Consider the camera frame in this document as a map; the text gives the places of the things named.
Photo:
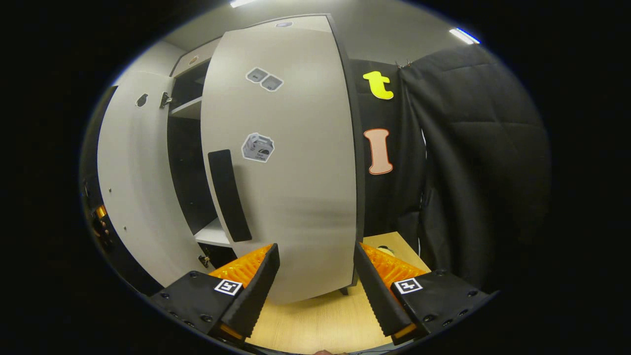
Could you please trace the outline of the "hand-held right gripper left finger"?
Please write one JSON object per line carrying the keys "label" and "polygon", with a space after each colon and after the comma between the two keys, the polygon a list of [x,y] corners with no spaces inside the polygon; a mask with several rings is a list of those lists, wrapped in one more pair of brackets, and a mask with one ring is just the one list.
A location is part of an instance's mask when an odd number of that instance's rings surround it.
{"label": "hand-held right gripper left finger", "polygon": [[149,300],[199,333],[243,342],[253,333],[279,268],[273,243],[211,273],[189,271]]}

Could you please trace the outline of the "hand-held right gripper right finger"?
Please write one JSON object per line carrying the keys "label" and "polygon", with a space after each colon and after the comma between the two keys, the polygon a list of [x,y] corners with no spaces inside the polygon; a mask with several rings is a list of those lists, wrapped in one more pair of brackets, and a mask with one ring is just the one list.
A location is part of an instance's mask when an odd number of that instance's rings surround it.
{"label": "hand-held right gripper right finger", "polygon": [[394,345],[444,332],[496,297],[446,270],[424,271],[360,242],[353,261],[379,326]]}

